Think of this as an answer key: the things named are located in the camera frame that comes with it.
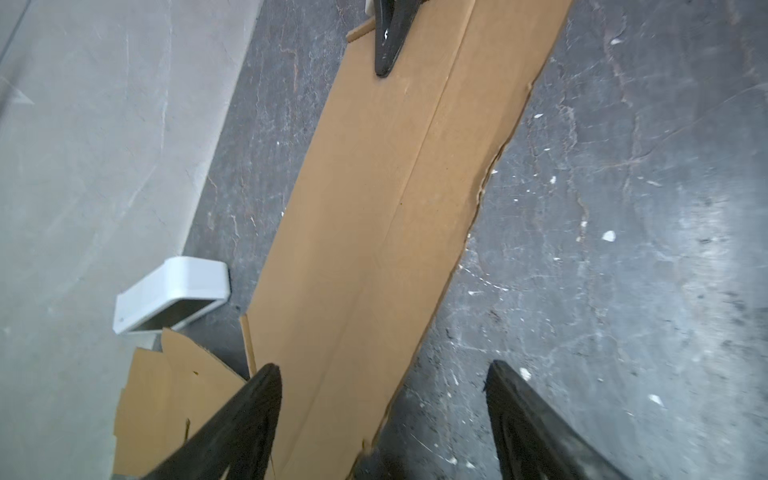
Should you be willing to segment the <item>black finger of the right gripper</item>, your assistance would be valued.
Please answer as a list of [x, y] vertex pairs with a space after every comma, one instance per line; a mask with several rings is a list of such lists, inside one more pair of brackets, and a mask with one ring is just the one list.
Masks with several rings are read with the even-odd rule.
[[394, 68], [422, 0], [374, 0], [374, 70], [386, 78]]

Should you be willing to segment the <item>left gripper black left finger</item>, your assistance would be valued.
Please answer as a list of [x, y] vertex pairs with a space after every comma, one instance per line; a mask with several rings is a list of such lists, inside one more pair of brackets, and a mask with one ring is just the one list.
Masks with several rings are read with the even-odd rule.
[[147, 479], [263, 479], [282, 402], [280, 368], [268, 363]]

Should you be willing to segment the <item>cardboard box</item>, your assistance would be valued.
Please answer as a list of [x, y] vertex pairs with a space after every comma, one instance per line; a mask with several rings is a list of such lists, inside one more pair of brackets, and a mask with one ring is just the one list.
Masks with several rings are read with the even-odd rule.
[[274, 479], [345, 479], [385, 422], [566, 1], [428, 1], [391, 73], [351, 31], [244, 332], [283, 398]]

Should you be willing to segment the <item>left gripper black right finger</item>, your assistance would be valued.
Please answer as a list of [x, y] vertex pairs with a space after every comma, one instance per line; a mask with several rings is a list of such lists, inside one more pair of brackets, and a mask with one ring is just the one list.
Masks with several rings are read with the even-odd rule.
[[504, 479], [627, 477], [506, 362], [491, 362], [484, 392]]

